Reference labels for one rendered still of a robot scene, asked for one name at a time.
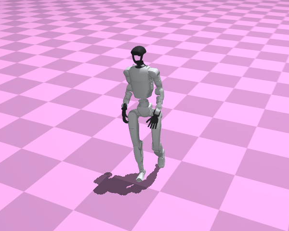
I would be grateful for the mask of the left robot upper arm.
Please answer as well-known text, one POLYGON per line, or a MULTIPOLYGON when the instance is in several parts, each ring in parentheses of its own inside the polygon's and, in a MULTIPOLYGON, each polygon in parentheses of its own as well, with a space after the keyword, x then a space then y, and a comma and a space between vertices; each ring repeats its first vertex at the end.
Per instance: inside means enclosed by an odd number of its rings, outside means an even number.
POLYGON ((160 71, 157 68, 149 68, 148 73, 153 78, 154 84, 156 85, 155 94, 160 95, 160 90, 163 89, 162 81, 160 78, 160 71))

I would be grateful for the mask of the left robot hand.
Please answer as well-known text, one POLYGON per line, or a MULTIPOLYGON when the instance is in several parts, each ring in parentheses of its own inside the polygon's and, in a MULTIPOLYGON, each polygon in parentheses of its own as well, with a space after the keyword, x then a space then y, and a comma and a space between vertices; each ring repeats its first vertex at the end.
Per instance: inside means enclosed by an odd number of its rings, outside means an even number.
MULTIPOLYGON (((156 110, 156 109, 155 109, 155 110, 156 110)), ((159 115, 154 114, 154 113, 155 113, 155 110, 154 110, 154 112, 153 112, 153 116, 151 116, 151 118, 146 121, 146 123, 147 123, 147 122, 150 120, 150 123, 149 123, 148 127, 149 127, 150 124, 151 124, 150 128, 151 128, 152 125, 153 125, 152 129, 154 128, 154 126, 155 126, 155 129, 157 128, 158 116, 160 115, 160 113, 159 113, 159 115), (156 124, 156 125, 155 125, 155 124, 156 124)), ((160 111, 160 112, 161 112, 161 111, 160 111)))

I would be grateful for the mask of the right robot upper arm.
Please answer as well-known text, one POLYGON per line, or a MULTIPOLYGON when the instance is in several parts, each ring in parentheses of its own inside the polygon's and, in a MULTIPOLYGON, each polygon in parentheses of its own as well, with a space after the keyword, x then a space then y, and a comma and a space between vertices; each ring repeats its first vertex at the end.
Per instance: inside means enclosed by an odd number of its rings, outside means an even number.
POLYGON ((130 82, 130 76, 129 76, 129 69, 130 69, 130 68, 131 68, 131 66, 127 67, 127 68, 123 71, 123 74, 125 75, 126 80, 127 80, 127 82, 128 82, 127 90, 132 92, 131 82, 130 82))

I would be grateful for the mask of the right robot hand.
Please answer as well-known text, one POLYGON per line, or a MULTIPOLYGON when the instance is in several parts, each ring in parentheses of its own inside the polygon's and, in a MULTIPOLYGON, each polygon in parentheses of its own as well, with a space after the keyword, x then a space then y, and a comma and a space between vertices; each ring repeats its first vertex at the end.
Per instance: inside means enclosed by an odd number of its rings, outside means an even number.
POLYGON ((126 115, 126 110, 127 110, 127 104, 124 103, 123 108, 122 108, 122 117, 123 117, 123 122, 128 123, 129 121, 126 120, 126 117, 128 118, 128 116, 126 115))

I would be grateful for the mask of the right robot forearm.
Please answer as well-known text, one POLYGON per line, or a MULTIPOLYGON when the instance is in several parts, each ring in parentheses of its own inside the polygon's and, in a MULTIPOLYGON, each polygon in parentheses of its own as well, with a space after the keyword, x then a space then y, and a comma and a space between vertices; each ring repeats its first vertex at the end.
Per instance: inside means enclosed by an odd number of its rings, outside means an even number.
MULTIPOLYGON (((128 103, 129 103, 129 101, 131 99, 131 96, 132 96, 132 93, 126 89, 125 97, 123 99, 123 104, 126 103, 127 106, 128 106, 128 103)), ((121 105, 122 108, 123 108, 123 104, 121 105)))

